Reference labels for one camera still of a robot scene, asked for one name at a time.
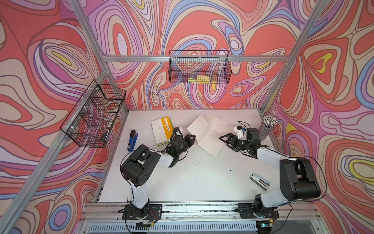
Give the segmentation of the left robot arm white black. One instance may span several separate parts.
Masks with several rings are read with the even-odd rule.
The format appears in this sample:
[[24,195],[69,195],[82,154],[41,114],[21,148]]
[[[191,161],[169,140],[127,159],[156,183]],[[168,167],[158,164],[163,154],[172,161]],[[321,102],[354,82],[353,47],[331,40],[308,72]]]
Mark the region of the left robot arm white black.
[[183,135],[182,130],[176,127],[164,150],[157,151],[142,144],[123,158],[119,170],[130,185],[132,194],[132,200],[127,201],[125,207],[119,210],[124,221],[161,219],[163,205],[151,204],[146,183],[156,166],[172,168],[182,161],[181,155],[188,153],[188,149],[195,144],[195,139],[196,135]]

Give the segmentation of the white lined notebook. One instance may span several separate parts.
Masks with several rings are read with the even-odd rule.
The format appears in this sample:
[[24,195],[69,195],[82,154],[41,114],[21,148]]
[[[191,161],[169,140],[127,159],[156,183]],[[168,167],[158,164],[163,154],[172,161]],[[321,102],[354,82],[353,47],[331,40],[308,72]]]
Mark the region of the white lined notebook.
[[213,157],[217,157],[225,146],[219,137],[234,133],[233,126],[210,114],[200,115],[187,130],[196,136],[197,144]]

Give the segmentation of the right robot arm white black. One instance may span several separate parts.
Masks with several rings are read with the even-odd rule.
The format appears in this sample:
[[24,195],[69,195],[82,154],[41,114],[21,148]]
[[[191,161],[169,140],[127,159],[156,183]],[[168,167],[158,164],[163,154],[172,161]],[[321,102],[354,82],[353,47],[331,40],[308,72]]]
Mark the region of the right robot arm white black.
[[265,162],[279,171],[279,186],[265,194],[256,195],[251,207],[255,216],[263,217],[280,206],[293,201],[316,199],[321,195],[321,189],[316,178],[312,163],[306,158],[292,158],[272,150],[262,144],[260,131],[256,128],[245,130],[246,139],[236,134],[226,134],[219,140],[244,156]]

